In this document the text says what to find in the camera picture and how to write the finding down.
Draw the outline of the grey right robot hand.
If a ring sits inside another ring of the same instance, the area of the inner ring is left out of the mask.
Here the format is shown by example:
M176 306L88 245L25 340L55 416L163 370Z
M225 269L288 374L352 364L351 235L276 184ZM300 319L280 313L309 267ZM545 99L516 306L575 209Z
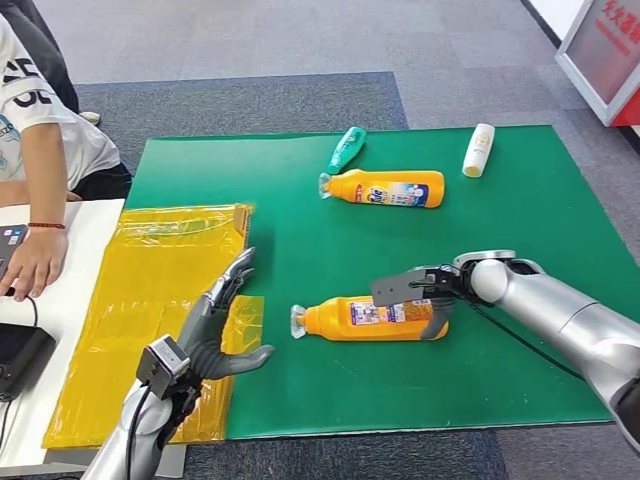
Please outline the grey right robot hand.
M453 297L432 298L429 302L432 315L421 332L421 340L435 340L442 336L442 331L448 325L449 318L455 306L455 299Z

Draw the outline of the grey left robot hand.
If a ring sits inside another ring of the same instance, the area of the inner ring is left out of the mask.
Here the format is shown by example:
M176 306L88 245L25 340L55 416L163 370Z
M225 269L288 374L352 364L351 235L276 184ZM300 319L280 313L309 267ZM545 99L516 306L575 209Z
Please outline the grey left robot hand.
M233 259L189 312L177 345L189 359L191 369L202 380L218 380L259 369L274 352L261 345L248 353L230 354L222 348L223 333L232 302L250 276L255 249L245 249Z

